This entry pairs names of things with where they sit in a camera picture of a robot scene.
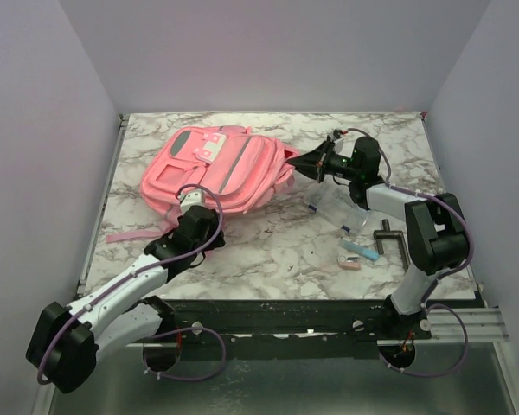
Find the pink student backpack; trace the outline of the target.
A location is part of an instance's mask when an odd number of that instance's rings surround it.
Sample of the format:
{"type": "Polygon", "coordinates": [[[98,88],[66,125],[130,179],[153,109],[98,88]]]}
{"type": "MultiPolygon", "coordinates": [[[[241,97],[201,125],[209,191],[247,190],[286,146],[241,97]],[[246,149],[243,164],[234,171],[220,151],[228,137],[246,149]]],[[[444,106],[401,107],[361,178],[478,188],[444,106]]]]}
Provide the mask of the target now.
{"type": "Polygon", "coordinates": [[[186,184],[212,191],[224,214],[245,214],[292,187],[294,168],[287,160],[299,151],[248,127],[187,126],[166,141],[144,171],[139,193],[163,216],[157,230],[111,234],[107,243],[155,239],[176,225],[182,214],[176,192],[186,184]]]}

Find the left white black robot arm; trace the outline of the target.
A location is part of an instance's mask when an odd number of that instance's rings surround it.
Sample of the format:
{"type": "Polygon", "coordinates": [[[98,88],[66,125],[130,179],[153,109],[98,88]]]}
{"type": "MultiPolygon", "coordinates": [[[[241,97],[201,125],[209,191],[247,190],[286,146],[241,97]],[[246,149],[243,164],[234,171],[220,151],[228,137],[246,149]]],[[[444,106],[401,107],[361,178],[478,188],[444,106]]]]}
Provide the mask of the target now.
{"type": "Polygon", "coordinates": [[[109,352],[136,340],[168,340],[174,320],[151,292],[225,245],[223,213],[190,207],[177,227],[150,242],[117,277],[68,305],[52,302],[38,317],[25,354],[41,385],[61,392],[79,388],[109,352]]]}

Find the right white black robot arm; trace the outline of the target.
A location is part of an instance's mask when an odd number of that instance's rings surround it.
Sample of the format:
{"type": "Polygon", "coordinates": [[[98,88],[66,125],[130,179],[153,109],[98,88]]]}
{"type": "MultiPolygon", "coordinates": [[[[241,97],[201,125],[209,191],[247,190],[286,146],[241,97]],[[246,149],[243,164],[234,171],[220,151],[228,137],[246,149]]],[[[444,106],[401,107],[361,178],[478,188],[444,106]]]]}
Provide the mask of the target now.
{"type": "Polygon", "coordinates": [[[471,262],[474,242],[455,195],[426,195],[393,185],[390,163],[378,141],[363,132],[352,154],[342,156],[335,151],[342,134],[333,131],[316,149],[292,157],[288,163],[316,182],[327,175],[346,180],[350,198],[358,207],[406,224],[410,266],[386,300],[391,311],[380,320],[382,332],[398,339],[410,331],[410,316],[421,312],[438,283],[471,262]]]}

